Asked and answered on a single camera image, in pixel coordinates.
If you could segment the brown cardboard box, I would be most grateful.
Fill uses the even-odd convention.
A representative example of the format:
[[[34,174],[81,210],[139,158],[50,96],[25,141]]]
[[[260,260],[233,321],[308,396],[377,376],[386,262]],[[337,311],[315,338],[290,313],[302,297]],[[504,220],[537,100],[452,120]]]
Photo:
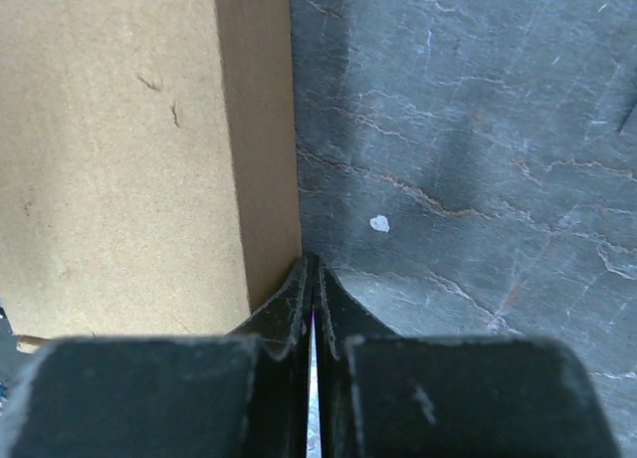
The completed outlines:
[[[300,254],[290,0],[1,0],[19,351],[228,333]]]

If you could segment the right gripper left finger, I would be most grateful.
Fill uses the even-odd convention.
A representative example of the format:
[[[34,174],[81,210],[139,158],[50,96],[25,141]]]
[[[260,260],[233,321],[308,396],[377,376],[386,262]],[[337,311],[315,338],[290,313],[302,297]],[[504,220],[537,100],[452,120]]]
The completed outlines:
[[[1,416],[5,457],[302,457],[310,259],[225,336],[41,347]]]

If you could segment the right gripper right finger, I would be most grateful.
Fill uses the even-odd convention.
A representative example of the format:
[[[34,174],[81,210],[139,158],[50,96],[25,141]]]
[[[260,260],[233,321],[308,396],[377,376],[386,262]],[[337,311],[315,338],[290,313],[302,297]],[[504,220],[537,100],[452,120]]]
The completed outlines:
[[[543,337],[404,337],[316,259],[326,457],[616,457],[585,367]]]

